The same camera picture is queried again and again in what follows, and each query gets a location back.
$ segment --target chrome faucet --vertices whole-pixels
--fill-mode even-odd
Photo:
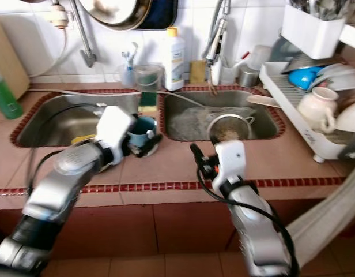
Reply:
[[[217,23],[218,12],[220,11],[222,3],[224,3],[224,15]],[[211,67],[215,62],[217,62],[220,55],[222,35],[227,26],[226,16],[230,14],[230,3],[231,0],[218,0],[216,4],[211,22],[208,44],[202,54],[202,58],[206,60],[208,67]]]

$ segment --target green sponge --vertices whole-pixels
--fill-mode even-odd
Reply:
[[[157,94],[155,92],[142,92],[138,111],[140,113],[147,111],[157,111]]]

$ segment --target dish towel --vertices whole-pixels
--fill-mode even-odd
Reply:
[[[299,267],[325,248],[355,217],[355,169],[345,182],[288,227]]]

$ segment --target white mug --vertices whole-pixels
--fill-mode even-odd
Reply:
[[[298,111],[313,130],[332,133],[335,130],[334,112],[338,94],[323,87],[315,87],[299,102]]]

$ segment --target kitchen counter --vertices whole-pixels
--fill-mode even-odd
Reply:
[[[38,88],[115,89],[104,84],[37,84]],[[27,92],[20,103],[27,113],[48,92]],[[266,199],[313,199],[333,192],[355,167],[355,161],[327,160],[316,163],[313,153],[281,110],[278,115],[285,125],[284,133],[269,140],[244,141],[246,179],[253,180]],[[24,115],[12,121],[0,113],[0,209],[19,209],[25,203],[24,183],[29,148],[14,146],[9,136]],[[204,154],[214,152],[210,142],[197,142]],[[78,207],[123,204],[155,204],[214,201],[198,187],[196,165],[190,143],[164,136],[156,153],[150,157],[128,156],[91,180],[84,189]],[[38,162],[56,149],[39,148]],[[37,179],[52,168],[53,158],[40,170]]]

